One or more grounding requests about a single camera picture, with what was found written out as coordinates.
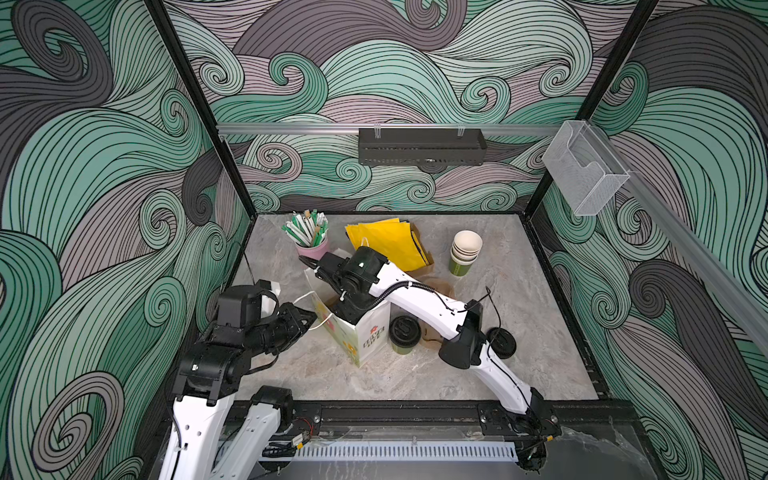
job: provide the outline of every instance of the pink cup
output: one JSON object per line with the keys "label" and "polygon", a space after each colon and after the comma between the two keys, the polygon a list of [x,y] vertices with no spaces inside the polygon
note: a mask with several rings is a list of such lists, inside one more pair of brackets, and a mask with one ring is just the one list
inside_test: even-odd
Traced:
{"label": "pink cup", "polygon": [[299,255],[303,257],[309,257],[314,260],[320,260],[323,258],[323,255],[328,253],[330,251],[330,246],[328,244],[328,236],[323,238],[323,241],[320,242],[320,245],[317,247],[301,247],[299,245],[296,245],[296,250],[298,250]]}

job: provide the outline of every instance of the wave pattern wallpaper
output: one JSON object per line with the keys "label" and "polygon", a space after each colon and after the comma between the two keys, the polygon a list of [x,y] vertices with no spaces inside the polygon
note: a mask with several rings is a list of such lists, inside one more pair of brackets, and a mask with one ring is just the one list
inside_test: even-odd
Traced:
{"label": "wave pattern wallpaper", "polygon": [[[650,20],[593,118],[768,311],[768,5],[711,2]],[[535,215],[614,396],[670,478],[768,475],[768,360],[642,206],[620,192]]]}
{"label": "wave pattern wallpaper", "polygon": [[0,3],[0,468],[138,478],[248,219],[141,0]]}
{"label": "wave pattern wallpaper", "polygon": [[[219,122],[560,124],[575,117],[634,2],[166,6]],[[363,167],[353,136],[228,138],[261,211],[520,211],[549,139],[487,140],[482,166],[424,171]]]}

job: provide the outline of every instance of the wallpaper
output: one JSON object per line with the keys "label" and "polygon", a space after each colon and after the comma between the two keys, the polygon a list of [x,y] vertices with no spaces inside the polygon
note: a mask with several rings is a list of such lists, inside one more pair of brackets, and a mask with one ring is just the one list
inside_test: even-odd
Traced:
{"label": "wallpaper", "polygon": [[[575,117],[634,2],[166,6],[219,122],[560,124]],[[482,166],[420,170],[360,166],[354,136],[228,137],[261,211],[523,210],[550,139],[487,140]]]}
{"label": "wallpaper", "polygon": [[[711,2],[649,21],[593,122],[632,170],[768,310],[768,4]],[[670,478],[768,475],[768,360],[620,191],[574,217],[535,216],[614,396],[629,399]]]}
{"label": "wallpaper", "polygon": [[141,0],[0,2],[0,469],[138,478],[243,207]]}

